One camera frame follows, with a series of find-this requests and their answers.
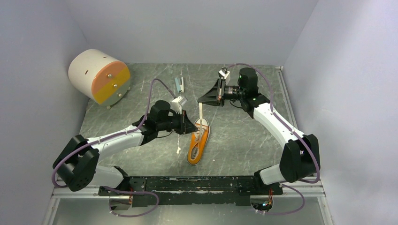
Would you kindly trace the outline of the white shoelace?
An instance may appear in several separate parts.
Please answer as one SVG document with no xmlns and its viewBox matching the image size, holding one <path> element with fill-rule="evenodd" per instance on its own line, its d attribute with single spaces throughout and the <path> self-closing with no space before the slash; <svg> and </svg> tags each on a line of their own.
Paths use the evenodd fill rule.
<svg viewBox="0 0 398 225">
<path fill-rule="evenodd" d="M 196 142 L 200 143 L 205 131 L 206 131 L 206 128 L 203 125 L 203 105 L 202 105 L 202 103 L 199 103 L 199 128 L 195 134 Z"/>
</svg>

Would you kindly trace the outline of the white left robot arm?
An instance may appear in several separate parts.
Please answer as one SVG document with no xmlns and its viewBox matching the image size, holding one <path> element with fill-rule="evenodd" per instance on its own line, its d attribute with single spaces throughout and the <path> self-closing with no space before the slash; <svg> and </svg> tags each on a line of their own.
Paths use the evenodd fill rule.
<svg viewBox="0 0 398 225">
<path fill-rule="evenodd" d="M 145 145 L 155 140 L 160 131 L 184 135 L 197 130 L 185 110 L 174 111 L 169 102 L 156 101 L 140 120 L 120 131 L 92 138 L 72 137 L 53 163 L 52 182 L 60 187 L 55 178 L 59 176 L 72 192 L 86 186 L 102 186 L 123 195 L 131 190 L 129 175 L 118 166 L 100 166 L 101 160 Z"/>
</svg>

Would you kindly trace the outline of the orange canvas sneaker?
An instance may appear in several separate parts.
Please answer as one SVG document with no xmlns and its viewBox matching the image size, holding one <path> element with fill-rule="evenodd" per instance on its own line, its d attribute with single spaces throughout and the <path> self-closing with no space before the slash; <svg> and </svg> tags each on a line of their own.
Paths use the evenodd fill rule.
<svg viewBox="0 0 398 225">
<path fill-rule="evenodd" d="M 201 159 L 210 136 L 210 124 L 208 120 L 202 119 L 202 126 L 200 126 L 200 119 L 195 121 L 198 131 L 191 134 L 191 143 L 187 155 L 187 161 L 191 165 L 197 165 Z"/>
</svg>

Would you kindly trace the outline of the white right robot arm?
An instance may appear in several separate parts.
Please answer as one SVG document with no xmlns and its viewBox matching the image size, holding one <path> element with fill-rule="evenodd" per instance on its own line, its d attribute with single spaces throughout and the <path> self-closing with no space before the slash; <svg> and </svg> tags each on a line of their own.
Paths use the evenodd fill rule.
<svg viewBox="0 0 398 225">
<path fill-rule="evenodd" d="M 258 77 L 261 72 L 244 64 L 239 71 L 237 85 L 229 85 L 230 71 L 223 67 L 215 85 L 198 103 L 211 106 L 224 106 L 226 100 L 239 101 L 243 111 L 264 126 L 278 141 L 283 151 L 276 165 L 255 172 L 253 188 L 258 194 L 265 194 L 274 183 L 310 183 L 305 178 L 315 175 L 314 182 L 320 179 L 319 143 L 315 135 L 306 135 L 291 125 L 273 105 L 273 95 L 266 97 L 259 92 Z"/>
</svg>

